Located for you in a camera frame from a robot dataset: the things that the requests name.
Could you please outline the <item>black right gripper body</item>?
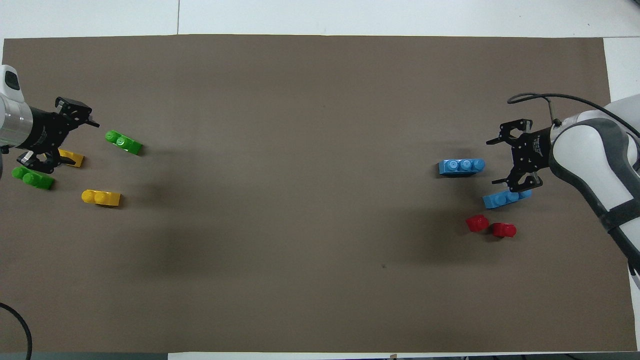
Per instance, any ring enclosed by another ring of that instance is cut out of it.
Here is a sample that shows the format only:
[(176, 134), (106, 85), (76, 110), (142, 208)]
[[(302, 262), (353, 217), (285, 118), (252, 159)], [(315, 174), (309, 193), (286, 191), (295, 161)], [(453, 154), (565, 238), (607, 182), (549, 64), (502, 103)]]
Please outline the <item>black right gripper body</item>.
[(551, 129), (522, 132), (514, 146), (514, 173), (534, 174), (549, 167)]

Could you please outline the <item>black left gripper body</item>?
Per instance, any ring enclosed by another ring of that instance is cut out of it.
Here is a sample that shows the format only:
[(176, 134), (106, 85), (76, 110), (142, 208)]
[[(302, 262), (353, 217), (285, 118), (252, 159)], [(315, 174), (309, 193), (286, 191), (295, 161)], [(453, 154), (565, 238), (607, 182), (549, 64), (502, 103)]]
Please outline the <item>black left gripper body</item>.
[(64, 115), (67, 110), (58, 108), (53, 112), (46, 112), (38, 108), (30, 109), (32, 127), (29, 136), (23, 141), (23, 161), (35, 161), (37, 155), (44, 154), (48, 161), (60, 161), (58, 151), (62, 141), (68, 135), (67, 120)]

